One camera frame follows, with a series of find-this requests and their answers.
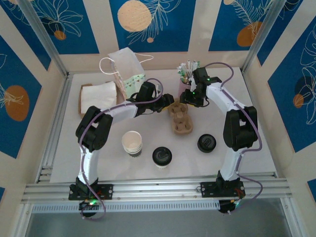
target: cardboard cup holder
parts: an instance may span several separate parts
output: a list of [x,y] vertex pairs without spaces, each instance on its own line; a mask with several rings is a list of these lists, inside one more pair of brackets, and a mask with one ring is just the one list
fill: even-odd
[[180,104],[179,99],[168,107],[169,115],[172,117],[172,130],[175,134],[186,135],[192,132],[193,122],[187,114],[188,106]]

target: white paper cup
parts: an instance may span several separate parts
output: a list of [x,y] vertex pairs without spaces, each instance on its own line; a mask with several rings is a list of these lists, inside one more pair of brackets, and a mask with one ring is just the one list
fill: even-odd
[[123,135],[122,145],[131,157],[137,157],[143,148],[142,136],[136,131],[129,131]]

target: black cup lid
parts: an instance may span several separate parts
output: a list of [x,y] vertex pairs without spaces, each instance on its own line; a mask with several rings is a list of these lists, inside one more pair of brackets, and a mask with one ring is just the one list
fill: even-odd
[[198,139],[197,147],[201,152],[209,153],[216,147],[216,140],[212,135],[204,134]]
[[153,152],[153,160],[157,165],[168,165],[172,160],[172,153],[167,147],[158,147]]

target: pink cup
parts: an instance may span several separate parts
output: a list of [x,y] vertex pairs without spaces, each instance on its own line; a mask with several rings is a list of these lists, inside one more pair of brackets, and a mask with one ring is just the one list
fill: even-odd
[[178,97],[180,98],[180,95],[182,92],[184,92],[186,89],[191,89],[191,85],[184,84],[181,79],[179,79],[179,91],[178,91]]

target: white table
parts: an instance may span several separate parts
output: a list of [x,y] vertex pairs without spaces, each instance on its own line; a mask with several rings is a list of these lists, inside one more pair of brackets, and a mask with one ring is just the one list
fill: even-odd
[[[230,75],[227,68],[207,69],[210,76],[225,80]],[[247,106],[251,100],[239,68],[234,68],[235,76],[225,84],[228,91]],[[147,78],[157,78],[164,85],[164,93],[177,96],[179,76],[176,70],[146,71]],[[102,84],[113,80],[113,76],[102,73],[74,75],[56,156],[53,164],[51,183],[74,182],[79,172],[80,152],[75,131],[80,123],[78,96],[82,84]],[[171,118],[167,111],[143,115],[112,125],[109,138],[101,149],[98,163],[99,181],[134,180],[155,178],[179,178],[215,175],[221,168],[226,150],[223,139],[225,115],[210,101],[206,108],[189,106],[194,129],[189,135],[179,136],[172,132]],[[122,135],[130,130],[138,131],[143,138],[142,154],[130,157],[121,144]],[[240,165],[241,173],[274,172],[275,166],[259,125],[263,149],[258,153],[247,153]],[[199,137],[212,134],[217,146],[211,153],[202,153],[197,147]],[[172,152],[172,162],[166,169],[158,169],[152,159],[155,148],[165,146]]]

